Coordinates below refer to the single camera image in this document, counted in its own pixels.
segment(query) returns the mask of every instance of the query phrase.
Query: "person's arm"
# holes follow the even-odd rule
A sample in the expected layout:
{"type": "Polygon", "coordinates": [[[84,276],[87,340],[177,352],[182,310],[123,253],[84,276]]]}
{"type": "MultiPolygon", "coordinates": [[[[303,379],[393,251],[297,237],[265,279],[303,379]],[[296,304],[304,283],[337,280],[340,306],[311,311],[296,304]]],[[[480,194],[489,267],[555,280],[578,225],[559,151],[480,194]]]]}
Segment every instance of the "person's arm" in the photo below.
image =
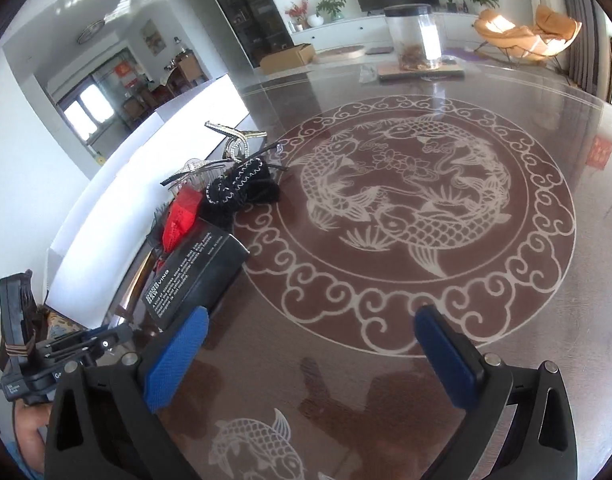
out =
{"type": "Polygon", "coordinates": [[[23,400],[15,403],[15,434],[19,452],[28,466],[40,473],[44,472],[45,444],[38,429],[48,425],[52,404],[26,406],[23,400]]]}

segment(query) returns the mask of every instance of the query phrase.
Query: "dining table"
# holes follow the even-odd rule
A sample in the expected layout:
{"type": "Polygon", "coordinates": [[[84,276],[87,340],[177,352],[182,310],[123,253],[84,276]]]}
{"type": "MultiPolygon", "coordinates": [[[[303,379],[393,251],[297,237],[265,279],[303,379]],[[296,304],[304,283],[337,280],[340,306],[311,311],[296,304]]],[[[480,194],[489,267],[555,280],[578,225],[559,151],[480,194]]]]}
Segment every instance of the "dining table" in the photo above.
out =
{"type": "Polygon", "coordinates": [[[482,354],[556,363],[579,480],[611,456],[612,106],[546,69],[461,63],[241,89],[285,170],[278,203],[237,214],[249,258],[158,412],[201,478],[421,478],[464,416],[415,337],[424,304],[482,354]]]}

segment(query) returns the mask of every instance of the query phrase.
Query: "tv stand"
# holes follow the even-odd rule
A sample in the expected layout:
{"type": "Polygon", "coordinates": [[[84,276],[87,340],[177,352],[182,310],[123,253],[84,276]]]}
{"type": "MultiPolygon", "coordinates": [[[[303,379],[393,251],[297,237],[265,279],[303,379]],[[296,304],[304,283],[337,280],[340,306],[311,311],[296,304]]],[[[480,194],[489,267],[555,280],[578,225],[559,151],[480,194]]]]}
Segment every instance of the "tv stand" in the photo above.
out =
{"type": "MultiPolygon", "coordinates": [[[[483,41],[473,27],[476,15],[463,12],[434,12],[433,16],[442,47],[474,50],[483,41]]],[[[366,49],[393,46],[384,15],[338,20],[295,32],[291,34],[291,38],[294,44],[311,43],[317,51],[357,44],[365,46],[366,49]]]]}

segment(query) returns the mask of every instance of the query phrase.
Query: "dark cabinet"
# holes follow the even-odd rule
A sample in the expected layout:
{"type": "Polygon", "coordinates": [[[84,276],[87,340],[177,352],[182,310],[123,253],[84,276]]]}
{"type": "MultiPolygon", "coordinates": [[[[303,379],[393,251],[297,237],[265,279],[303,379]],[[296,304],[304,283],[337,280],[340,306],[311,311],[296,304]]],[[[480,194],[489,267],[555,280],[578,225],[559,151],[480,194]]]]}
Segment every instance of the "dark cabinet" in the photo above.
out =
{"type": "Polygon", "coordinates": [[[217,0],[253,66],[268,54],[292,46],[273,0],[217,0]]]}

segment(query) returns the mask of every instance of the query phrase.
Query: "wall picture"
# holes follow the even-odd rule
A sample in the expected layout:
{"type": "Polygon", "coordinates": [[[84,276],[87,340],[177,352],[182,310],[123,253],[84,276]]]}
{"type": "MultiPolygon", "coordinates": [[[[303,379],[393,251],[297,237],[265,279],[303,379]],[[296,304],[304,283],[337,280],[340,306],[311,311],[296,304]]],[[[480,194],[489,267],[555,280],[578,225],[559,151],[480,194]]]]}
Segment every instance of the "wall picture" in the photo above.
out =
{"type": "Polygon", "coordinates": [[[142,27],[141,30],[142,38],[150,48],[153,56],[159,54],[162,50],[166,48],[166,42],[164,38],[161,37],[161,34],[157,30],[155,23],[152,20],[148,20],[146,25],[142,27]]]}

